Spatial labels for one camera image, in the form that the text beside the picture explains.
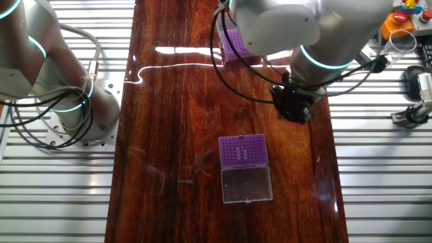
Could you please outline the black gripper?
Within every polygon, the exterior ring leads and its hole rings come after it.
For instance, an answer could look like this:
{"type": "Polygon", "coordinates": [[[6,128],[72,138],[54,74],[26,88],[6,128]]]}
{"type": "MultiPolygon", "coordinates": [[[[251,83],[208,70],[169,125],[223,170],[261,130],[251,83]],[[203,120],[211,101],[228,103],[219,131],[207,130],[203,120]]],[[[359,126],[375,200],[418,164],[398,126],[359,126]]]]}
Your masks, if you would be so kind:
{"type": "Polygon", "coordinates": [[[312,96],[302,94],[294,88],[279,85],[273,85],[269,92],[280,119],[303,124],[315,116],[311,110],[314,104],[312,96]]]}

